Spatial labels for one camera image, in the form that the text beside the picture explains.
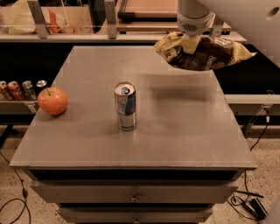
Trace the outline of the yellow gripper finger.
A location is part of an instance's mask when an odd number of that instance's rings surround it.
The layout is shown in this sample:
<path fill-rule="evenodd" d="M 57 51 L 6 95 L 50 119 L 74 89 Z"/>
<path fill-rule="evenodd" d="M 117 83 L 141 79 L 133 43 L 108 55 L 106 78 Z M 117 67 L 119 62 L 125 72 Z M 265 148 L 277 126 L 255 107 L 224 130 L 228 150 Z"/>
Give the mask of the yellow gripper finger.
<path fill-rule="evenodd" d="M 181 38 L 181 45 L 183 47 L 184 53 L 194 54 L 200 42 L 200 38 L 200 35 L 192 36 L 184 34 Z"/>

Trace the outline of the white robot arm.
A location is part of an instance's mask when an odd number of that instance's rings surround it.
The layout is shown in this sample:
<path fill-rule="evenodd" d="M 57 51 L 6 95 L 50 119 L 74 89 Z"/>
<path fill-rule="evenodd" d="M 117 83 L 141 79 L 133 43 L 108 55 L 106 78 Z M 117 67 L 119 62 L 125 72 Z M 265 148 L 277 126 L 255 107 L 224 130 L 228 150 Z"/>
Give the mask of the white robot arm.
<path fill-rule="evenodd" d="M 280 67 L 280 0 L 178 0 L 178 29 L 187 35 L 205 32 L 214 15 Z"/>

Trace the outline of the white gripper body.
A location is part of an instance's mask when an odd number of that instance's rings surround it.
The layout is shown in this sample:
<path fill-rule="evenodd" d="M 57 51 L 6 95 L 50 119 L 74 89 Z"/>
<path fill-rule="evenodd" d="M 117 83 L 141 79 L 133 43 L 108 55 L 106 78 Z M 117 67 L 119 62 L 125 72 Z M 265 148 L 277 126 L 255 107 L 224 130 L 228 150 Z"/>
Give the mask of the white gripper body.
<path fill-rule="evenodd" d="M 177 12 L 178 29 L 184 34 L 196 36 L 206 32 L 214 14 L 210 11 L 203 17 L 190 18 Z"/>

